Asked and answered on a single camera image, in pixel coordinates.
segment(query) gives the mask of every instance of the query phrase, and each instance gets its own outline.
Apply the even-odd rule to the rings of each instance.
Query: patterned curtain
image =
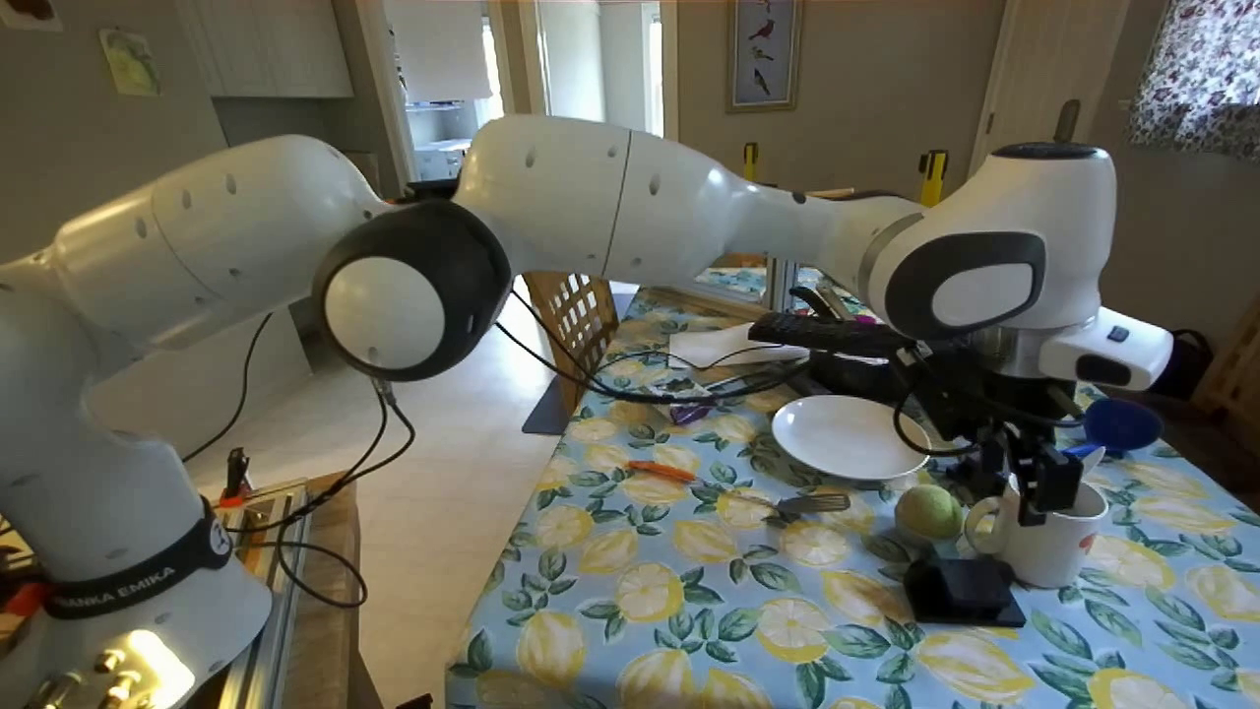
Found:
[[[1133,142],[1260,157],[1260,0],[1169,5]]]

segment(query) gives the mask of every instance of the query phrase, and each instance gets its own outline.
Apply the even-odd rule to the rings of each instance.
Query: floral tablecloth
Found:
[[[686,328],[726,319],[646,293],[604,378],[671,378]],[[672,425],[585,392],[467,618],[450,705],[1260,705],[1260,514],[1172,449],[1089,471],[1109,525],[1075,587],[1017,592],[1026,627],[929,627],[903,596],[898,486],[790,466],[766,437],[790,399]],[[747,500],[807,486],[848,486],[856,508],[766,529]]]

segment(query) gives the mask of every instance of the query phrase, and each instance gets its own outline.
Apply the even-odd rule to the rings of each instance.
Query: white plate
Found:
[[[903,416],[903,430],[908,441],[929,441],[913,416]],[[848,479],[898,479],[927,461],[898,437],[895,411],[870,399],[797,399],[770,434],[787,458]]]

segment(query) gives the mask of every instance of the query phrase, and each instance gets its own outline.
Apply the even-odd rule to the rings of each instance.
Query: blue object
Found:
[[[1108,446],[1108,458],[1122,458],[1131,449],[1155,446],[1156,430],[1162,430],[1156,415],[1139,402],[1099,399],[1085,411],[1085,437]]]

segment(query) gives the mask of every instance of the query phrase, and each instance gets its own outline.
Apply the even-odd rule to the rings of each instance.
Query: floor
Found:
[[[508,299],[503,319],[541,346],[525,308]],[[521,420],[546,391],[546,369],[500,331],[450,374],[398,384],[416,425],[416,446],[360,486],[364,606],[360,650],[381,705],[432,694],[442,705],[445,658],[503,549],[533,479],[555,437],[526,437]],[[197,466],[197,489],[222,489],[222,461],[231,446],[253,458],[253,486],[302,479],[352,466],[378,425],[374,392],[345,367],[316,367],[274,405],[243,415],[239,430]]]

